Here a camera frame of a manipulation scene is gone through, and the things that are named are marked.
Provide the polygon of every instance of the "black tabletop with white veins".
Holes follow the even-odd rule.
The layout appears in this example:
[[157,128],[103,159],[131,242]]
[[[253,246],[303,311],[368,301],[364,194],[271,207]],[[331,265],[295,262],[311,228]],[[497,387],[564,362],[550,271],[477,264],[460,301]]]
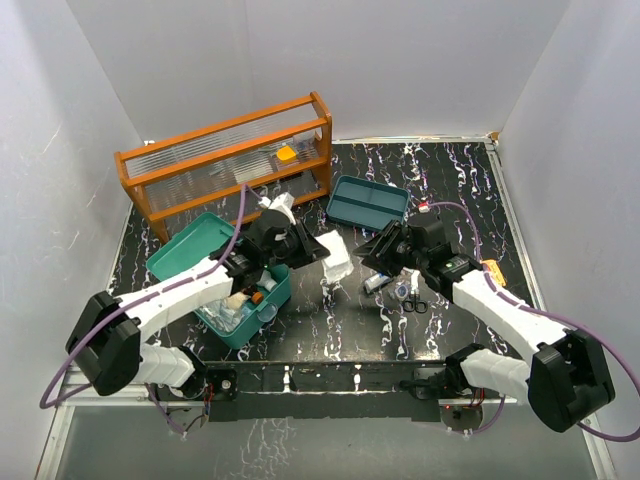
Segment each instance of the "black tabletop with white veins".
[[[484,143],[334,145],[332,171],[334,184],[341,175],[351,175],[407,190],[409,216],[421,215],[418,205],[425,201],[463,204],[478,226],[483,258],[496,260],[507,288],[530,302]],[[261,193],[273,198],[294,183],[273,184]],[[295,185],[294,188],[300,188],[300,183]],[[372,233],[362,228],[329,220],[325,213],[328,201],[326,197],[295,207],[294,214],[314,235],[338,230],[349,250],[372,238]],[[207,209],[231,220],[237,216],[237,198]],[[182,225],[174,222],[173,230],[186,226],[198,213],[192,212],[179,220]],[[472,255],[471,228],[463,215],[448,209],[441,209],[439,214],[454,249]],[[155,283],[145,263],[160,247],[144,219],[133,210],[111,291],[117,295]],[[437,360],[471,342],[514,354],[495,332],[430,291],[423,281],[421,299],[429,304],[425,314],[403,311],[400,303],[389,295],[390,288],[366,295],[362,283],[375,272],[361,266],[356,257],[353,262],[353,273],[334,285],[326,284],[320,263],[292,271],[291,299],[276,319],[241,350],[230,350],[194,314],[172,323],[151,341],[165,346],[187,345],[203,361]]]

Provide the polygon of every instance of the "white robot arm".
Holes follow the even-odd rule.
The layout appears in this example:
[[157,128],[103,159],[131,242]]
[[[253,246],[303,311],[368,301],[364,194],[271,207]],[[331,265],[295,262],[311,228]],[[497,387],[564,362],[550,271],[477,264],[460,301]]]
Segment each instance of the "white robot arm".
[[292,204],[289,194],[266,202],[267,210],[240,235],[221,265],[228,243],[191,269],[147,289],[119,298],[107,292],[91,297],[67,342],[70,354],[109,314],[126,310],[76,356],[98,394],[111,395],[130,383],[156,383],[196,395],[205,384],[202,363],[185,347],[149,345],[154,333],[203,305],[255,285],[265,267],[285,264],[295,269],[322,261],[334,280],[337,270],[342,276],[350,273],[353,266],[342,238],[331,232],[315,239],[296,221]]
[[444,372],[423,386],[457,392],[488,388],[515,397],[557,432],[613,401],[615,390],[598,341],[524,311],[525,302],[496,286],[478,262],[453,253],[437,217],[427,218],[422,217],[422,226],[391,222],[353,253],[389,277],[405,267],[420,271],[427,286],[485,322],[522,360],[472,344],[447,357]]

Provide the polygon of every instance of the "scissors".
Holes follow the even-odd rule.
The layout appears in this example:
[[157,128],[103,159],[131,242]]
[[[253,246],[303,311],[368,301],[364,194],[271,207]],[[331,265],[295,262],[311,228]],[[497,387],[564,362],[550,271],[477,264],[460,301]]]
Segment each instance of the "scissors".
[[402,308],[406,312],[427,313],[429,306],[427,302],[420,300],[420,290],[418,287],[418,278],[420,272],[414,270],[411,273],[411,293],[402,301]]

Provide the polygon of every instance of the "white wall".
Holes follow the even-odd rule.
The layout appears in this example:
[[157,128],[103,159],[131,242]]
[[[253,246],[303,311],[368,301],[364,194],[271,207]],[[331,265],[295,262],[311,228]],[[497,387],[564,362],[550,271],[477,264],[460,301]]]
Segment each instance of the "white wall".
[[567,3],[248,0],[254,107],[314,89],[335,138],[502,130]]
[[140,139],[62,0],[0,4],[0,478],[33,478],[40,395],[128,208],[113,152]]
[[311,90],[334,138],[501,130],[568,4],[67,1],[155,139]]
[[[509,117],[501,158],[550,310],[606,334],[640,371],[640,5],[574,1]],[[614,368],[618,398],[599,418],[631,433],[640,402]],[[623,480],[638,444],[609,444]]]
[[244,1],[67,3],[145,140],[250,111]]

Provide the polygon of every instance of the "teal plastic box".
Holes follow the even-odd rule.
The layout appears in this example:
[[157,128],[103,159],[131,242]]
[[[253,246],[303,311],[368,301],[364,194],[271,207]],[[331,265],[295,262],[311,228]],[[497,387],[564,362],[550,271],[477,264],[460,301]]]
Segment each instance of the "teal plastic box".
[[[212,251],[220,248],[232,235],[233,227],[231,225],[213,213],[203,213],[154,253],[147,261],[147,269],[158,280],[166,280],[193,267]],[[265,325],[258,318],[259,312],[269,304],[273,304],[279,309],[291,298],[289,269],[285,265],[277,265],[268,270],[278,284],[271,292],[258,288],[264,294],[264,300],[257,306],[249,302],[247,306],[253,309],[253,312],[244,318],[233,331],[221,331],[209,321],[208,315],[199,309],[194,312],[224,343],[233,349],[242,348]]]
[[342,175],[327,206],[327,216],[336,222],[379,232],[392,220],[403,221],[409,192],[402,188]]

